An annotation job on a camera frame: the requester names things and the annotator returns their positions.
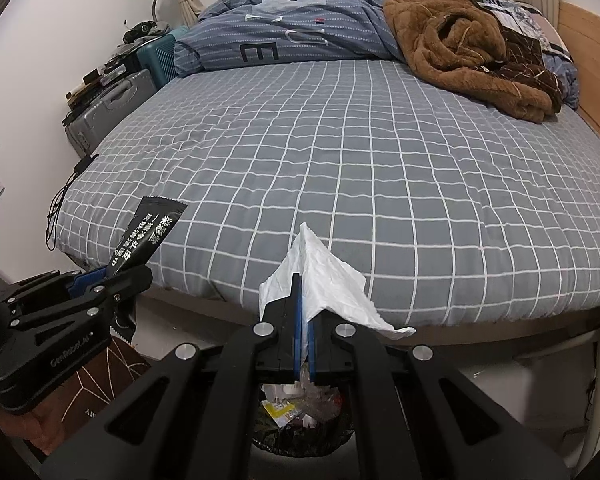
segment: blue comforter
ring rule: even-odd
[[[184,77],[297,61],[404,57],[384,0],[218,0],[181,37],[175,67]]]

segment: suitcase handle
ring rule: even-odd
[[[135,94],[136,89],[131,81],[123,81],[107,92],[102,98],[102,102],[109,110],[113,110],[127,104]]]

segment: suitcase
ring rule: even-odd
[[[140,66],[151,72],[158,90],[177,76],[173,66],[173,48],[176,40],[188,30],[184,26],[176,28],[169,34],[145,43],[136,52]]]
[[[99,95],[65,128],[69,142],[80,158],[91,155],[122,119],[154,94],[151,74],[148,70],[141,70]]]

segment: black wet wipe packet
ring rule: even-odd
[[[176,200],[145,196],[111,257],[107,276],[146,264],[186,208],[186,204]],[[122,301],[116,305],[111,328],[131,344],[131,338],[136,332],[134,300]]]

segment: gray cloth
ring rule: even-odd
[[[218,0],[175,45],[180,77],[202,70],[333,59],[404,60],[384,0]]]
[[[144,195],[189,204],[154,280],[256,312],[302,222],[398,326],[600,305],[600,139],[570,108],[518,121],[398,62],[171,81],[68,191],[59,247],[106,264]]]
[[[553,72],[562,84],[562,102],[574,110],[580,104],[578,69],[571,62],[555,54],[542,54],[544,66]]]

